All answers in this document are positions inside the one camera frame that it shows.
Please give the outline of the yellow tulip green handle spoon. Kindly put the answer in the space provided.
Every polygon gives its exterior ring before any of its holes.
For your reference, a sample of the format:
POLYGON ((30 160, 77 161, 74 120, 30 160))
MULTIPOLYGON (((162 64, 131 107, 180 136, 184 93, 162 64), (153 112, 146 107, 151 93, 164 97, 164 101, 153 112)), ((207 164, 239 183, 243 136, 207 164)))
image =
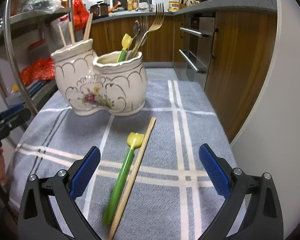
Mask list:
POLYGON ((129 146, 129 148, 126 152, 126 156, 123 160, 119 175, 118 175, 115 185, 113 187, 113 190, 112 190, 109 202, 108 202, 108 206, 104 213, 104 217, 103 217, 104 225, 110 225, 115 216, 115 212, 117 210, 117 207, 118 207, 118 204, 119 204, 119 201, 121 198, 121 194, 122 194, 123 188, 125 186, 131 164, 134 159, 134 151, 136 148, 141 147, 140 145, 142 144, 144 136, 145 136, 144 134, 131 132, 127 138, 127 145, 129 146))

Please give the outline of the silver fork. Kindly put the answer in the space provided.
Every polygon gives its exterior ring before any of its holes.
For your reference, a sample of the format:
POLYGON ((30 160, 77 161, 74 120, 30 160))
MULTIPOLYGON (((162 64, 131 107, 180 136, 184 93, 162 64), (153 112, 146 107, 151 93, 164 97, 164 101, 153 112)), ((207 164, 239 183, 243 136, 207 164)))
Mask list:
POLYGON ((137 48, 142 40, 143 35, 148 30, 148 16, 142 16, 140 27, 141 27, 141 29, 139 31, 139 34, 136 37, 134 48, 129 52, 126 60, 130 60, 134 57, 134 54, 137 52, 137 48))

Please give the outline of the gold fork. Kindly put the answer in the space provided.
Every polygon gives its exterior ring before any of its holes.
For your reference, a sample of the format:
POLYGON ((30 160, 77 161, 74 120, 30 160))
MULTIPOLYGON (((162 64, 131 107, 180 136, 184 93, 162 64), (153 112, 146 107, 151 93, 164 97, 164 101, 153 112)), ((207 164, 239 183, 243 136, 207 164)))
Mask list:
POLYGON ((150 26, 150 28, 147 31, 144 31, 139 42, 137 42, 136 47, 132 50, 131 54, 129 55, 130 59, 133 59, 137 56, 139 49, 142 46, 142 43, 144 42, 145 38, 147 37, 147 34, 160 29, 161 26, 163 25, 163 22, 164 22, 164 4, 158 3, 158 4, 156 4, 154 21, 153 21, 152 25, 150 26))

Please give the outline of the red plastic bag lower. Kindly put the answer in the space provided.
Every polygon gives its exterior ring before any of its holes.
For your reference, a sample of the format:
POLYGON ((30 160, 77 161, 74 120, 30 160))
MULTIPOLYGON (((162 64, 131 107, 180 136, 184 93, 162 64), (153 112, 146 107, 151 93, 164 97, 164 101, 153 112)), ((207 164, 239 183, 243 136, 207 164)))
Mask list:
POLYGON ((39 58, 34 64, 24 68, 20 76, 26 86, 37 80, 54 80, 55 63, 50 57, 47 59, 39 58))

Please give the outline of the white refrigerator side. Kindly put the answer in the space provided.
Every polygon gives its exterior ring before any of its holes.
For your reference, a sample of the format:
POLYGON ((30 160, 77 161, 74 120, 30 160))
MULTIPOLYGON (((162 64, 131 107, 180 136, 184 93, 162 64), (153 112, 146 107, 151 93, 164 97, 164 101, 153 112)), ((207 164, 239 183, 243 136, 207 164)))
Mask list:
POLYGON ((300 223, 300 6, 296 0, 277 0, 270 67, 231 148, 246 173, 272 175, 283 234, 288 237, 300 223))

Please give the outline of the grey plaid tablecloth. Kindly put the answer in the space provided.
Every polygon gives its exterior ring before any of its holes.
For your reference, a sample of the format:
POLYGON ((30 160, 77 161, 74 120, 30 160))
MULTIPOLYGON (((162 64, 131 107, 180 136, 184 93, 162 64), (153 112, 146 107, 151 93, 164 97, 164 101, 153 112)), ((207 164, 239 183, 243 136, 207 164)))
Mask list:
POLYGON ((97 146, 100 163, 76 204, 102 239, 111 227, 106 211, 117 184, 127 202, 115 239, 197 239, 224 202, 200 162, 202 144, 236 166, 195 82, 150 80, 145 106, 131 116, 105 110, 79 116, 55 93, 19 141, 8 168, 9 199, 19 207, 30 175, 67 170, 97 146))

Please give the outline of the white ceramic double utensil holder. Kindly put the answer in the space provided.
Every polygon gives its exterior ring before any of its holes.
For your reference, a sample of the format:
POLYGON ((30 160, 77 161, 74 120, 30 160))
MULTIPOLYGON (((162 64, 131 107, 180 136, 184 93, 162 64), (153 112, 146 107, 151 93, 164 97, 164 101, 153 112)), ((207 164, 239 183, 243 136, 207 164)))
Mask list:
POLYGON ((117 62, 119 55, 114 51, 97 56, 91 38, 51 54, 57 87, 77 115, 106 110, 114 116, 128 116, 142 110, 148 85, 142 53, 117 62))

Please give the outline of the wooden chopstick in holder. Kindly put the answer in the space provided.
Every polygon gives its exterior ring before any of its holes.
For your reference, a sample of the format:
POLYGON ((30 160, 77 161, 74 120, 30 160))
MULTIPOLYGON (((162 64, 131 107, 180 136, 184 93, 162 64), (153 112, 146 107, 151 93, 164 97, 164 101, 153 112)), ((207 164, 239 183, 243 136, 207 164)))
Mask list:
POLYGON ((92 20, 93 20, 93 13, 90 13, 88 20, 87 20, 87 25, 85 28, 84 36, 83 36, 84 41, 89 38, 92 20))

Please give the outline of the clear plastic bag on shelf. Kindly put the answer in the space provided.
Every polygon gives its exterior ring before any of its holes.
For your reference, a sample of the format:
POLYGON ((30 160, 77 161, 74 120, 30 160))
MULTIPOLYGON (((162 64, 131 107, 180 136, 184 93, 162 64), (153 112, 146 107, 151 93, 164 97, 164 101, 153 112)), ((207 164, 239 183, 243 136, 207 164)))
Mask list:
POLYGON ((56 10, 61 8, 61 0, 27 0, 21 9, 21 12, 38 10, 48 14, 52 14, 56 10))

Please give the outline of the red plastic bag hanging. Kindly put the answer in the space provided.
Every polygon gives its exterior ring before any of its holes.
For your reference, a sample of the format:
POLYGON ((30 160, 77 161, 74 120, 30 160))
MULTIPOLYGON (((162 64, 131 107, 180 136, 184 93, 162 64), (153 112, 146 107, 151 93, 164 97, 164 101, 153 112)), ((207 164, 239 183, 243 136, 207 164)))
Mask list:
POLYGON ((72 0, 72 11, 75 31, 84 29, 87 25, 90 14, 87 11, 83 1, 72 0))

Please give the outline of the dark rice cooker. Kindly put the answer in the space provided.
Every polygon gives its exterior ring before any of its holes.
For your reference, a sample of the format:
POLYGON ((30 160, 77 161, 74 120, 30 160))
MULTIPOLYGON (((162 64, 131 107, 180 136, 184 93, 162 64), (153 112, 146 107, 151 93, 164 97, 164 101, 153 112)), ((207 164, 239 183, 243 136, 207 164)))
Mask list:
POLYGON ((93 15, 93 20, 107 17, 109 15, 109 5, 103 1, 99 1, 92 5, 89 9, 90 13, 93 15))

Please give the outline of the silver spoon in holder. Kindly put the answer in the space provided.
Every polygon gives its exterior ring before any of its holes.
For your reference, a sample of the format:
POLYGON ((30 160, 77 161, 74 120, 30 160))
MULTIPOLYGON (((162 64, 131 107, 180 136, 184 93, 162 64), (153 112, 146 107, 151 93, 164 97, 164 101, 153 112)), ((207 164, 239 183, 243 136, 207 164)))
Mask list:
POLYGON ((127 54, 127 58, 126 58, 127 60, 129 60, 130 57, 132 56, 132 54, 133 54, 133 52, 134 52, 134 50, 135 50, 135 48, 136 48, 136 46, 137 46, 137 42, 139 41, 139 38, 140 38, 140 34, 141 34, 141 23, 140 23, 138 20, 136 20, 136 21, 134 22, 133 33, 134 33, 134 36, 133 36, 134 47, 133 47, 133 49, 131 49, 131 50, 129 51, 129 54, 127 54))

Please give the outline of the chrome faucet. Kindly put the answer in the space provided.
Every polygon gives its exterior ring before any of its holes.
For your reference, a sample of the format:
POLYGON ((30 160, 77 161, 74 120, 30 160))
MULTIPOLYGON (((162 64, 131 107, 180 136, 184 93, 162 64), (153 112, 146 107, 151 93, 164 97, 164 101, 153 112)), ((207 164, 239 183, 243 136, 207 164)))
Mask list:
POLYGON ((136 11, 148 11, 152 12, 152 6, 149 0, 136 0, 137 6, 136 11))

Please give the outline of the steel oven drawers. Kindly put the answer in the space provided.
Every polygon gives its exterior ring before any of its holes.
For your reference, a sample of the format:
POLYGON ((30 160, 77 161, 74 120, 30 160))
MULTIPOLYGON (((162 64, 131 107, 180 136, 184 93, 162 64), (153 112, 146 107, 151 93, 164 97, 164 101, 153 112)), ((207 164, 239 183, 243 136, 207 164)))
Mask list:
POLYGON ((213 12, 185 17, 179 27, 182 43, 177 48, 178 58, 174 63, 179 80, 197 82, 202 88, 205 87, 217 31, 213 12))

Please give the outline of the yellow oil bottle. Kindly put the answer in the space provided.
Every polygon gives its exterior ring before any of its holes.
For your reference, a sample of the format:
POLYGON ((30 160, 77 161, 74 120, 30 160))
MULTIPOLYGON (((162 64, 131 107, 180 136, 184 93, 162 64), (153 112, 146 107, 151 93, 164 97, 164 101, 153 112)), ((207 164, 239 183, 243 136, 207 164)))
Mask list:
POLYGON ((169 12, 176 12, 179 10, 180 2, 179 0, 170 0, 168 3, 168 11, 169 12))

